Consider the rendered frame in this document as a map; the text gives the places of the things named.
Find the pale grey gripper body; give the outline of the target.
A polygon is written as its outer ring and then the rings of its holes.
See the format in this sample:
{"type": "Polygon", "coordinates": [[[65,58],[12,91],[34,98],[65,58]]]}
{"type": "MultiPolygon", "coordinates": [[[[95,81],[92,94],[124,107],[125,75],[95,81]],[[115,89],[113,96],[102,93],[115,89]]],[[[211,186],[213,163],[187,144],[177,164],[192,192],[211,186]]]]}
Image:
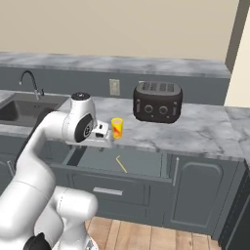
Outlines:
{"type": "Polygon", "coordinates": [[[111,147],[111,142],[107,138],[88,138],[81,143],[67,142],[67,144],[72,146],[111,147]]]}

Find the yellow straw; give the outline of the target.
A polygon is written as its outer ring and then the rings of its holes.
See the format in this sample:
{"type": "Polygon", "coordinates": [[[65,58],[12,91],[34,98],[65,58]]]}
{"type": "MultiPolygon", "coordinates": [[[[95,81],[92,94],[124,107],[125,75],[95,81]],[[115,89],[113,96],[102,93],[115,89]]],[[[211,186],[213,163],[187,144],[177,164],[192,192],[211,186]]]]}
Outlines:
{"type": "Polygon", "coordinates": [[[122,164],[121,161],[119,160],[119,158],[120,158],[120,155],[118,155],[118,156],[115,158],[116,162],[118,163],[118,165],[120,166],[120,168],[123,170],[124,173],[128,173],[127,170],[126,170],[126,168],[123,166],[123,164],[122,164]]]}

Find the yellow smoothie cup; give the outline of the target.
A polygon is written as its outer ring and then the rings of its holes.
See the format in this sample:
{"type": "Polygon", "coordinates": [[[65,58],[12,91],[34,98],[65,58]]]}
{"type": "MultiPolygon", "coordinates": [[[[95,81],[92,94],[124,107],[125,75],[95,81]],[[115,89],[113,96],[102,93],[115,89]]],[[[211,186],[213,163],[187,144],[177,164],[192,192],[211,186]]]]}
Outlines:
{"type": "Polygon", "coordinates": [[[115,139],[120,139],[123,133],[123,119],[121,117],[113,117],[111,119],[112,136],[115,139]]]}

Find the grey open drawer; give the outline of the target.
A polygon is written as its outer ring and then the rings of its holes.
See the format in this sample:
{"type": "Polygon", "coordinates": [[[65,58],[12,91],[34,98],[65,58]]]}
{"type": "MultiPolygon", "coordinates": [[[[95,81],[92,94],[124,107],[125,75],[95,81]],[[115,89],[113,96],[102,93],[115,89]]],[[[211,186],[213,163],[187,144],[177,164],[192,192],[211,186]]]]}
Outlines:
{"type": "Polygon", "coordinates": [[[160,226],[169,196],[169,155],[134,148],[76,148],[54,144],[50,163],[58,184],[82,189],[99,200],[97,215],[160,226]],[[128,173],[124,173],[115,158],[128,173]],[[93,192],[94,187],[123,190],[122,196],[93,192]]]}

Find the steel sink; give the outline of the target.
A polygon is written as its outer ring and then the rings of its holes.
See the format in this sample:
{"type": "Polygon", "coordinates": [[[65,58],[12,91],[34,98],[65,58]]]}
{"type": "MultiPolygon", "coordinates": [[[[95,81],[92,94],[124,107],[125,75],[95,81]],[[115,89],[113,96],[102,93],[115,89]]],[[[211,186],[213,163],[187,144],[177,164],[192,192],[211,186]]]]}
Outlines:
{"type": "Polygon", "coordinates": [[[67,97],[44,96],[39,100],[34,94],[13,94],[0,103],[0,124],[32,127],[46,107],[58,109],[67,97]]]}

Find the black toaster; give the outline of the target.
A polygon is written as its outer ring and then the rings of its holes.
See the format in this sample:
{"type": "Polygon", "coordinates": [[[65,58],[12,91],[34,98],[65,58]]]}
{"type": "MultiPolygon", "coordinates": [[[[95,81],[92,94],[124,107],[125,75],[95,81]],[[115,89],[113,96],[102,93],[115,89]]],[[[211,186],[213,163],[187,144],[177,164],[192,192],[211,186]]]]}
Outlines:
{"type": "Polygon", "coordinates": [[[133,113],[141,121],[174,123],[182,103],[183,90],[176,83],[140,81],[133,93],[133,113]]]}

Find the grey cupboard door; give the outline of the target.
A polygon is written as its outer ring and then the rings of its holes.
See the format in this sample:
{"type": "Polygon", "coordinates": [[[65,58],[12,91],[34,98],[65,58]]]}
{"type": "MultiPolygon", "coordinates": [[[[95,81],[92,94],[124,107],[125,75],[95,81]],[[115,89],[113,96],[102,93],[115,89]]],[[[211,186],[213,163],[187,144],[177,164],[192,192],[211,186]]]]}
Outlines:
{"type": "Polygon", "coordinates": [[[169,229],[212,234],[225,205],[238,161],[172,155],[170,198],[164,215],[169,229]],[[176,185],[173,176],[180,158],[176,185]]]}
{"type": "Polygon", "coordinates": [[[23,138],[0,136],[0,195],[12,179],[8,161],[14,164],[23,143],[23,138]]]}

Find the curved silver tap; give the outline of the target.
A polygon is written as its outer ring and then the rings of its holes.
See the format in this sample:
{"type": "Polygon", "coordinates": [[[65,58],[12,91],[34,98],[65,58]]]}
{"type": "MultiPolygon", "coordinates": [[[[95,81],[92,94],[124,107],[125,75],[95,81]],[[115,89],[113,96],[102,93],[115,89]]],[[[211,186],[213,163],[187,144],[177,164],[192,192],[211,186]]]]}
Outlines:
{"type": "Polygon", "coordinates": [[[36,80],[35,80],[35,77],[33,75],[33,73],[30,71],[30,70],[25,70],[20,78],[19,78],[19,84],[22,85],[22,81],[23,81],[23,78],[24,76],[28,74],[30,76],[30,79],[31,79],[31,82],[32,82],[32,86],[33,86],[33,92],[34,92],[34,95],[35,95],[35,98],[37,101],[39,101],[42,97],[45,96],[45,93],[44,93],[44,90],[41,89],[41,90],[38,90],[38,87],[37,87],[37,84],[36,84],[36,80]]]}

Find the dark dishwasher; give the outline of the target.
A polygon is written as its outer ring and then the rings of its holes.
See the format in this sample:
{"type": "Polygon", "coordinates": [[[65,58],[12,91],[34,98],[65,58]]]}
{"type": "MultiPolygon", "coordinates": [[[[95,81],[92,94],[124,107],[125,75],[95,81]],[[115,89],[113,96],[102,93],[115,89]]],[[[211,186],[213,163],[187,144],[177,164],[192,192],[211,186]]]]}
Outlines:
{"type": "Polygon", "coordinates": [[[244,165],[246,170],[218,239],[222,250],[250,250],[250,168],[244,165]]]}

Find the beige wall socket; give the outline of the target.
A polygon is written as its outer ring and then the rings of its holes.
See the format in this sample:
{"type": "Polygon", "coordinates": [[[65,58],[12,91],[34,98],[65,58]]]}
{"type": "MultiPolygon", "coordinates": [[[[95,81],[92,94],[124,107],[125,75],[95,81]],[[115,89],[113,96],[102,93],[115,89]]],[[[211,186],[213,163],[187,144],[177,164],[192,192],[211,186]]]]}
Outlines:
{"type": "Polygon", "coordinates": [[[109,80],[109,93],[112,96],[120,95],[120,81],[118,79],[110,79],[109,80]]]}

